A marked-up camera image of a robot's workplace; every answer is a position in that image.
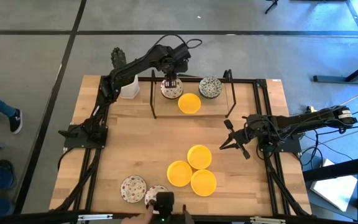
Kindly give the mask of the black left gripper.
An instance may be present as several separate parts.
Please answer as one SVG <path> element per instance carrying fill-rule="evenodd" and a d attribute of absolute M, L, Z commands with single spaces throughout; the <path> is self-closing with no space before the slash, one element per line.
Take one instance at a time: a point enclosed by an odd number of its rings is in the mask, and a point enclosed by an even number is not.
<path fill-rule="evenodd" d="M 188 70 L 187 58 L 171 58 L 166 57 L 160 61 L 158 70 L 163 72 L 166 78 L 176 78 L 177 73 L 186 72 Z M 161 82 L 161 89 L 177 88 L 180 84 L 178 78 Z"/>

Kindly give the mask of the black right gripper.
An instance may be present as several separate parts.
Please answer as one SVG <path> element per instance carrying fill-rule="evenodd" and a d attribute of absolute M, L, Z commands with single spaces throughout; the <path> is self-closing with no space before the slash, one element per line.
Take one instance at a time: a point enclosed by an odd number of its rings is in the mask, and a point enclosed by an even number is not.
<path fill-rule="evenodd" d="M 224 121 L 229 134 L 224 143 L 219 147 L 223 149 L 240 149 L 246 159 L 250 159 L 250 154 L 243 145 L 248 144 L 254 138 L 262 142 L 272 142 L 272 124 L 269 116 L 243 116 L 245 119 L 244 127 L 241 131 L 241 144 L 238 143 L 240 134 L 234 130 L 234 126 L 229 119 Z"/>

